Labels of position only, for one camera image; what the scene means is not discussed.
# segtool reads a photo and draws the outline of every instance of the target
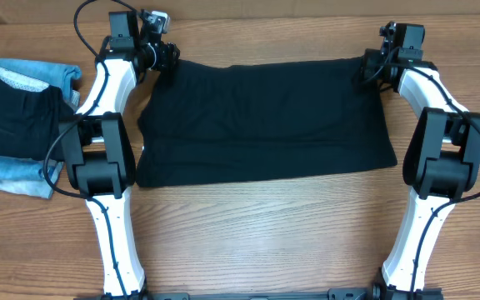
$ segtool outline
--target tan backdrop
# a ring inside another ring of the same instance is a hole
[[[0,23],[70,23],[83,0],[0,0]],[[83,22],[107,21],[123,9],[100,0]],[[135,8],[163,10],[174,19],[300,18],[480,14],[480,0],[127,0]]]

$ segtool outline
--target brown wall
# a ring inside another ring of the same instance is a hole
[[[70,23],[83,0],[0,0],[0,23]],[[174,19],[300,18],[480,14],[480,0],[127,0],[135,8],[163,10]],[[82,11],[82,22],[107,21],[123,10],[102,0]]]

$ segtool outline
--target white leg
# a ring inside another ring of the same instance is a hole
[[[409,190],[407,211],[399,228],[396,243],[393,246],[392,252],[390,252],[390,256],[388,256],[388,259],[382,265],[382,276],[387,286],[394,286],[399,291],[407,292],[410,292],[414,258],[416,257],[416,251],[423,229],[433,214],[433,210],[449,202],[449,199],[446,197],[434,196],[429,196],[426,200],[423,200],[418,197],[418,194],[412,187],[410,187]],[[437,241],[438,234],[446,217],[454,207],[455,205],[450,205],[440,211],[438,217],[434,218],[431,227],[427,231],[420,253],[414,291],[418,289],[423,290],[425,269],[433,252],[434,243]]]
[[[145,281],[144,271],[138,260],[134,244],[130,211],[131,189],[131,187],[128,187],[123,192],[121,199],[115,199],[113,195],[94,197],[107,209],[107,215],[112,227],[114,251],[127,294],[131,294],[133,291],[140,292]],[[101,249],[105,272],[104,292],[105,294],[110,293],[114,297],[122,296],[122,289],[113,268],[105,217],[96,203],[87,202],[87,206],[96,224],[97,237]]]

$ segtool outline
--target brown floor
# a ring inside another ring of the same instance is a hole
[[[378,27],[392,17],[325,17],[174,22],[165,38],[182,58],[207,65],[350,58],[379,48]],[[451,94],[480,112],[480,16],[398,17],[426,26],[425,57]],[[86,23],[99,47],[107,23]],[[86,96],[93,57],[71,25],[0,26],[0,58],[81,66]],[[132,148],[153,77],[126,113]],[[400,164],[337,176],[200,187],[135,188],[132,223],[154,292],[325,291],[367,285],[388,256],[407,201],[401,162],[416,125],[398,95],[382,95]],[[67,176],[59,186],[69,189]],[[460,205],[440,234],[427,269],[447,299],[480,298],[480,199]],[[102,292],[98,241],[84,203],[0,192],[0,299],[71,299]]]

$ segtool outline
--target black cloth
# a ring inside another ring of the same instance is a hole
[[[0,79],[0,155],[43,160],[58,136],[58,120],[72,115],[60,88],[28,92]],[[60,145],[52,158],[63,160]]]
[[[141,187],[350,173],[397,164],[361,58],[207,67],[161,75],[138,119]]]

